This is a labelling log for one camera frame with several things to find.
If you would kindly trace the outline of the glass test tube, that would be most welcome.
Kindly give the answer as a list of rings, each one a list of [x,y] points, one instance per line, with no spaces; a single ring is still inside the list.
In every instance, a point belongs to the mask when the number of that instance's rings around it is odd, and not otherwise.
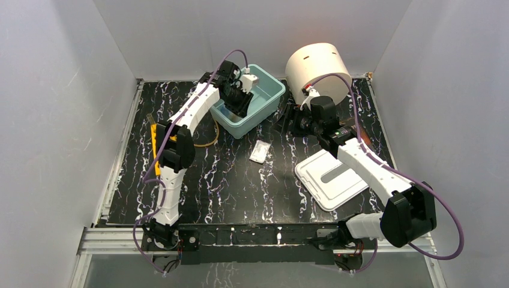
[[[151,114],[147,114],[147,119],[151,125],[155,125],[155,120]]]

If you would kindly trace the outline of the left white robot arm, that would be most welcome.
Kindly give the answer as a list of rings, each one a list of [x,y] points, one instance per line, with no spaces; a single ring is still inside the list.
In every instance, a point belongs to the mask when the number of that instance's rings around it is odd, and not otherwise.
[[[156,129],[156,163],[159,195],[155,214],[143,225],[144,232],[165,250],[175,248],[179,233],[174,224],[179,218],[178,205],[182,181],[196,155],[193,133],[215,103],[238,117],[247,115],[253,98],[251,90],[259,78],[249,68],[241,70],[230,61],[223,61],[214,72],[206,72],[187,102],[173,115],[167,126]]]

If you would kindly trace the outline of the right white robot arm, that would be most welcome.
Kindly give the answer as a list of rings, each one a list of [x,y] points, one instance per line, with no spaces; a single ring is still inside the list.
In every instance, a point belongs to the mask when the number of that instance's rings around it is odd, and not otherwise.
[[[428,186],[392,172],[358,132],[340,124],[330,97],[312,97],[303,105],[288,103],[274,129],[318,139],[322,150],[299,163],[295,174],[322,209],[333,211],[365,188],[384,202],[381,213],[339,221],[336,237],[343,247],[354,248],[362,238],[370,238],[401,248],[436,228],[435,200]]]

